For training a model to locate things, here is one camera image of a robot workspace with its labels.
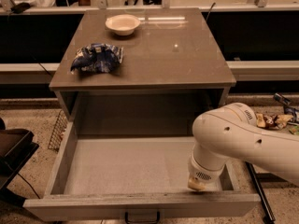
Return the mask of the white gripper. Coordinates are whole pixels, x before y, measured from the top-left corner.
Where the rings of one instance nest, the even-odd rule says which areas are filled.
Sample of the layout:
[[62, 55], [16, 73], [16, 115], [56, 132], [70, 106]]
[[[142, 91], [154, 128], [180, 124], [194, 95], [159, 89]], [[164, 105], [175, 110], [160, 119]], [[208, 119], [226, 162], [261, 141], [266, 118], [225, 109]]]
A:
[[219, 170], [208, 170], [197, 163], [193, 155], [189, 157], [188, 170], [190, 177], [188, 179], [188, 188], [196, 191], [205, 189], [204, 183], [215, 182], [222, 174], [223, 167]]

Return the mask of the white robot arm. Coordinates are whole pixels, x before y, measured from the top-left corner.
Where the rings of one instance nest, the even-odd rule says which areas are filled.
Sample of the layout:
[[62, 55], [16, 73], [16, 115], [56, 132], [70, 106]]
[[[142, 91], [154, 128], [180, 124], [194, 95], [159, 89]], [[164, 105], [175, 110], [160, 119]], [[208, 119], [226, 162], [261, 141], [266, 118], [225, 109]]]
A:
[[231, 158], [299, 185], [299, 137], [257, 127], [254, 111], [245, 104], [232, 103], [201, 114], [193, 122], [192, 134], [190, 189], [202, 190], [215, 182]]

